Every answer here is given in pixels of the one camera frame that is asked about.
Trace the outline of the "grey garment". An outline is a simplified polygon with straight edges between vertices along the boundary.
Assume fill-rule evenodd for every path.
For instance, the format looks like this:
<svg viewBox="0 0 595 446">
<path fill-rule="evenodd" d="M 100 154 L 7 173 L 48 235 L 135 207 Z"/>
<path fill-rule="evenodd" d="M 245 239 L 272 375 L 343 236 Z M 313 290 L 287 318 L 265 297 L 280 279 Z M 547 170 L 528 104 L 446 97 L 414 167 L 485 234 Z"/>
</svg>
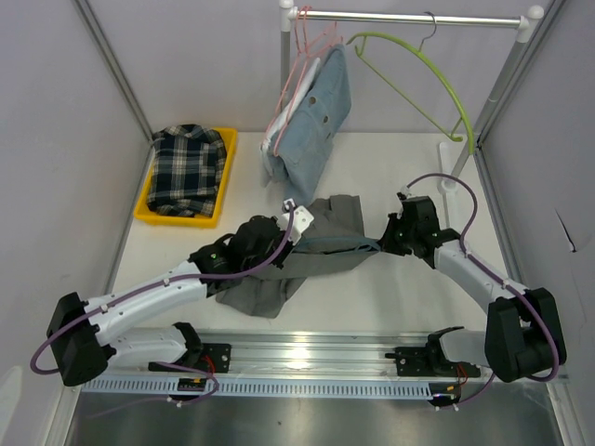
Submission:
<svg viewBox="0 0 595 446">
<path fill-rule="evenodd" d="M 308 210 L 314 221 L 302 238 L 366 237 L 358 196 L 339 194 L 317 199 Z M 269 266 L 249 276 L 238 286 L 217 294 L 216 301 L 247 316 L 274 319 L 308 278 L 353 270 L 375 254 L 301 254 L 294 250 L 282 268 Z"/>
</svg>

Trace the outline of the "light blue denim skirt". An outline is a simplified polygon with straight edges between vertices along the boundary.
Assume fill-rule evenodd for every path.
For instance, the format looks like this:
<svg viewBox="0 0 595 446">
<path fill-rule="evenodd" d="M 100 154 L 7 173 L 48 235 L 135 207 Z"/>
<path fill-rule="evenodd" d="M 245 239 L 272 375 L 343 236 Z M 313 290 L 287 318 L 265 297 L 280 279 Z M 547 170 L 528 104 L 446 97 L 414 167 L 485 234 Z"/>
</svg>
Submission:
<svg viewBox="0 0 595 446">
<path fill-rule="evenodd" d="M 310 90 L 281 136 L 274 136 L 267 159 L 271 178 L 284 184 L 284 197 L 308 206 L 333 149 L 333 138 L 351 108 L 345 46 L 327 53 Z"/>
</svg>

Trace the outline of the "pink wire hanger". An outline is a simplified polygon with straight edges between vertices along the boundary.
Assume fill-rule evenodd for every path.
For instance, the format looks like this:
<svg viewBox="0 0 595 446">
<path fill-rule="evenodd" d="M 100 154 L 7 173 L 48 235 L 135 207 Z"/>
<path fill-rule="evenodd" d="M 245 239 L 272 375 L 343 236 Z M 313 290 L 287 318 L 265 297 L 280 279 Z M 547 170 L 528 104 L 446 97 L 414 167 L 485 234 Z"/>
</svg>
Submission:
<svg viewBox="0 0 595 446">
<path fill-rule="evenodd" d="M 306 19 L 308 8 L 299 9 L 294 1 L 280 1 L 281 93 L 261 149 L 277 153 L 276 146 L 289 124 L 300 99 L 300 88 L 308 70 L 310 49 Z"/>
<path fill-rule="evenodd" d="M 296 57 L 285 80 L 282 81 L 280 98 L 275 108 L 275 116 L 266 129 L 262 146 L 268 144 L 272 154 L 279 156 L 279 145 L 298 106 L 310 90 L 323 56 L 329 48 L 342 42 L 337 35 L 337 24 L 331 22 L 316 37 L 308 37 L 306 18 L 296 20 L 293 27 L 296 44 Z"/>
</svg>

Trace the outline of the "white skirt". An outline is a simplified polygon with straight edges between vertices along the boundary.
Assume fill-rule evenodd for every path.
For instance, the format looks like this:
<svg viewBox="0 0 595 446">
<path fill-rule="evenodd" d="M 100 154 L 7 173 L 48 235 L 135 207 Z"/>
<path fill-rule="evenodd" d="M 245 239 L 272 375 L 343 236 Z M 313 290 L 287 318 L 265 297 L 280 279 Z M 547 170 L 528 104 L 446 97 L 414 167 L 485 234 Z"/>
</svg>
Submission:
<svg viewBox="0 0 595 446">
<path fill-rule="evenodd" d="M 297 79 L 294 93 L 283 107 L 283 109 L 270 122 L 264 137 L 259 145 L 258 152 L 260 157 L 260 185 L 266 187 L 272 180 L 272 167 L 269 161 L 270 148 L 274 137 L 279 137 L 285 131 L 298 106 L 301 104 L 319 71 L 321 59 L 315 58 L 313 62 L 306 62 L 300 76 Z"/>
</svg>

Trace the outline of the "blue plastic hanger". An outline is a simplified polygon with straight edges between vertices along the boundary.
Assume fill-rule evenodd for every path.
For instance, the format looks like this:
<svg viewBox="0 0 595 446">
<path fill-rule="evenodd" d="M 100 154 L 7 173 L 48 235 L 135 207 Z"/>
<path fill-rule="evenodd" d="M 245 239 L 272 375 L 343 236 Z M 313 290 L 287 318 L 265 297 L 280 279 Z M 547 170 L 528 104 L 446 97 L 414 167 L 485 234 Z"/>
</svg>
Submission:
<svg viewBox="0 0 595 446">
<path fill-rule="evenodd" d="M 295 248 L 301 254 L 379 253 L 379 243 L 362 236 L 302 238 Z"/>
</svg>

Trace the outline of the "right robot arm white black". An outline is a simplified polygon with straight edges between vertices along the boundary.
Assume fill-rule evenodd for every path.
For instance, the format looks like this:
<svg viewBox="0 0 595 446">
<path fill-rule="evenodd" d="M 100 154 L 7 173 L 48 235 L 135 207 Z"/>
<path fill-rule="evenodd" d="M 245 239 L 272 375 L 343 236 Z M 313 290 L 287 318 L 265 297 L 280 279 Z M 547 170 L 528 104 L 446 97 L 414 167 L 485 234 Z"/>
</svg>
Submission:
<svg viewBox="0 0 595 446">
<path fill-rule="evenodd" d="M 426 367 L 442 375 L 464 362 L 487 367 L 506 383 L 554 378 L 567 352 L 553 294 L 505 278 L 474 255 L 456 230 L 441 228 L 430 197 L 398 198 L 402 208 L 390 214 L 379 241 L 383 252 L 423 260 L 456 283 L 487 317 L 482 331 L 457 326 L 430 334 Z"/>
</svg>

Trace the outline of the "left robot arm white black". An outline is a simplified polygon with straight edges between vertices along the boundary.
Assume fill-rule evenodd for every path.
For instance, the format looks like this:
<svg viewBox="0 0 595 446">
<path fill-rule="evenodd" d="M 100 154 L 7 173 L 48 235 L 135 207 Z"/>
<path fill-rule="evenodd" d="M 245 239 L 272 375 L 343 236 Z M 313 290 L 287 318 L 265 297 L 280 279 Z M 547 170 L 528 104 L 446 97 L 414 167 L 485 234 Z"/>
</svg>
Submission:
<svg viewBox="0 0 595 446">
<path fill-rule="evenodd" d="M 201 247 L 156 279 L 131 289 L 59 299 L 46 330 L 51 369 L 66 387 L 83 385 L 109 367 L 173 363 L 183 372 L 202 359 L 202 342 L 187 322 L 155 332 L 139 324 L 172 308 L 239 286 L 269 266 L 281 268 L 301 237 L 296 217 L 253 216 L 234 233 Z"/>
</svg>

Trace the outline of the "plaid garment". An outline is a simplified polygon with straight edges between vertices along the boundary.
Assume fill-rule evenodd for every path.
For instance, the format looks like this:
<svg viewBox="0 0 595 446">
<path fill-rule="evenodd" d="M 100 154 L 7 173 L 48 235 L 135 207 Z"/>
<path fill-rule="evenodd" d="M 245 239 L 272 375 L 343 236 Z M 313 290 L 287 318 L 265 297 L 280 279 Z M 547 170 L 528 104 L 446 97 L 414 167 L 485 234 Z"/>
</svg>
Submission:
<svg viewBox="0 0 595 446">
<path fill-rule="evenodd" d="M 228 155 L 219 131 L 172 125 L 153 134 L 152 147 L 148 208 L 160 216 L 212 217 Z"/>
</svg>

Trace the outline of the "yellow plastic tray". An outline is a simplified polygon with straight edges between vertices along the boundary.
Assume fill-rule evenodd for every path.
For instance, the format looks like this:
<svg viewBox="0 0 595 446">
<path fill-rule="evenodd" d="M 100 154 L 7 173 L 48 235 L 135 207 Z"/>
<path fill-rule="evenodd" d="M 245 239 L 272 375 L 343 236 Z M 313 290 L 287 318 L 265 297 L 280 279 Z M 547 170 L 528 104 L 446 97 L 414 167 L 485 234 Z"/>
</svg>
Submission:
<svg viewBox="0 0 595 446">
<path fill-rule="evenodd" d="M 200 229 L 214 229 L 219 222 L 222 213 L 223 204 L 226 198 L 227 189 L 230 182 L 231 169 L 237 149 L 238 130 L 232 127 L 215 127 L 219 132 L 225 144 L 227 151 L 227 159 L 222 172 L 222 179 L 219 185 L 218 196 L 214 205 L 214 212 L 212 216 L 197 215 L 194 217 L 187 216 L 162 216 L 154 213 L 146 204 L 147 196 L 152 184 L 152 169 L 153 160 L 151 160 L 150 167 L 147 169 L 143 186 L 137 202 L 134 207 L 134 218 L 143 221 L 150 225 L 157 226 L 176 226 L 176 227 L 190 227 Z"/>
</svg>

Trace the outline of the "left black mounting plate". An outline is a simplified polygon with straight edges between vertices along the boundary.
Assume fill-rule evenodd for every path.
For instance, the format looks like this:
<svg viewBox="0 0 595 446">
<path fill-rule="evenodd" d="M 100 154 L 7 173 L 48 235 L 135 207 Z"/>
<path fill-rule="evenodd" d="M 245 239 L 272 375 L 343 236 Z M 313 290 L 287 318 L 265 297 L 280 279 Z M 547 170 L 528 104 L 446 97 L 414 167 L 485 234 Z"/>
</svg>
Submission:
<svg viewBox="0 0 595 446">
<path fill-rule="evenodd" d="M 230 344 L 206 343 L 197 359 L 190 362 L 190 366 L 211 374 L 227 374 L 231 368 Z"/>
</svg>

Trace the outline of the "black mounting plate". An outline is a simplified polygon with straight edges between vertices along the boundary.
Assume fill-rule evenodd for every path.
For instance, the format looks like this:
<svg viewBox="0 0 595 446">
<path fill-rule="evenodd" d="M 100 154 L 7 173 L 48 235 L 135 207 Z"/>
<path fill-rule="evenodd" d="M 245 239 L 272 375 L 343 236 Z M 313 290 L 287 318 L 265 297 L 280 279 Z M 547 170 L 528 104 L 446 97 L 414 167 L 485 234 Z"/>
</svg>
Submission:
<svg viewBox="0 0 595 446">
<path fill-rule="evenodd" d="M 398 347 L 384 357 L 394 362 L 400 377 L 478 378 L 482 374 L 479 367 L 468 362 L 447 360 L 437 348 Z"/>
<path fill-rule="evenodd" d="M 231 368 L 230 344 L 206 343 L 197 359 L 190 362 L 190 366 L 211 374 L 227 374 Z"/>
</svg>

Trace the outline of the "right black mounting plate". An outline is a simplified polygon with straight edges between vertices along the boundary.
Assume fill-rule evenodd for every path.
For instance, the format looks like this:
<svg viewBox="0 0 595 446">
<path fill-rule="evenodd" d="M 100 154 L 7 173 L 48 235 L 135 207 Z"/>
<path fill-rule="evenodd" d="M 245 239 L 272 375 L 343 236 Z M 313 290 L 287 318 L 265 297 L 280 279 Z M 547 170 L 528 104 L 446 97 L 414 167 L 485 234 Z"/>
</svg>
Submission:
<svg viewBox="0 0 595 446">
<path fill-rule="evenodd" d="M 400 377 L 478 378 L 482 374 L 479 367 L 468 362 L 447 360 L 437 348 L 398 347 L 384 357 L 394 362 Z"/>
</svg>

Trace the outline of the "metal clothes rack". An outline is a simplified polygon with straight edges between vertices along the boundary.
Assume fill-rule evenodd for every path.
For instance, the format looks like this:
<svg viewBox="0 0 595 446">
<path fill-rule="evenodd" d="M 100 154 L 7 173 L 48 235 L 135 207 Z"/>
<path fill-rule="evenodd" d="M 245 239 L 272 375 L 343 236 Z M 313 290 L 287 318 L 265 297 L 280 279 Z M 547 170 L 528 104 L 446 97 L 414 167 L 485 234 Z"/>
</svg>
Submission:
<svg viewBox="0 0 595 446">
<path fill-rule="evenodd" d="M 434 15 L 431 12 L 423 14 L 396 14 L 396 13 L 376 13 L 376 12 L 347 12 L 347 11 L 322 11 L 311 7 L 299 9 L 293 1 L 281 1 L 279 3 L 280 12 L 280 31 L 281 31 L 281 96 L 278 101 L 280 107 L 291 107 L 295 102 L 294 97 L 287 95 L 294 71 L 298 61 L 290 59 L 290 34 L 297 29 L 300 21 L 322 20 L 337 23 L 346 22 L 386 22 L 386 23 L 404 23 L 404 24 L 431 24 L 434 28 L 439 26 L 465 26 L 465 27 L 483 27 L 483 28 L 506 28 L 514 29 L 517 32 L 515 43 L 513 44 L 509 55 L 496 79 L 494 86 L 484 102 L 476 122 L 472 124 L 467 114 L 463 111 L 463 105 L 460 102 L 455 90 L 446 81 L 444 75 L 436 66 L 431 63 L 422 53 L 423 46 L 413 48 L 407 43 L 392 38 L 386 34 L 379 33 L 378 38 L 390 40 L 393 43 L 402 46 L 412 52 L 414 56 L 423 61 L 425 65 L 434 73 L 437 79 L 442 83 L 448 92 L 451 100 L 454 102 L 459 113 L 459 122 L 465 126 L 467 133 L 466 149 L 459 154 L 452 171 L 451 178 L 459 177 L 468 159 L 473 156 L 477 148 L 481 145 L 482 137 L 487 134 L 489 121 L 496 116 L 496 109 L 504 100 L 507 90 L 512 86 L 513 78 L 521 72 L 524 67 L 524 60 L 532 55 L 529 49 L 534 40 L 534 34 L 541 26 L 542 20 L 546 16 L 546 11 L 539 5 L 532 6 L 524 16 L 517 18 L 500 17 L 463 17 L 463 16 L 441 16 Z"/>
</svg>

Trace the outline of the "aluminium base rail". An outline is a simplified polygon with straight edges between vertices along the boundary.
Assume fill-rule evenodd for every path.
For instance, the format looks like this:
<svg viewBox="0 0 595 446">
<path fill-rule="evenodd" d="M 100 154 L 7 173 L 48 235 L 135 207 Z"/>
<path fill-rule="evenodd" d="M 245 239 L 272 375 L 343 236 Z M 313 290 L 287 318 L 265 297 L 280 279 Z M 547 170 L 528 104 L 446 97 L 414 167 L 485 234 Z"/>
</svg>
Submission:
<svg viewBox="0 0 595 446">
<path fill-rule="evenodd" d="M 200 330 L 206 343 L 231 345 L 226 377 L 320 380 L 395 379 L 385 357 L 396 347 L 420 347 L 426 333 L 369 334 Z"/>
</svg>

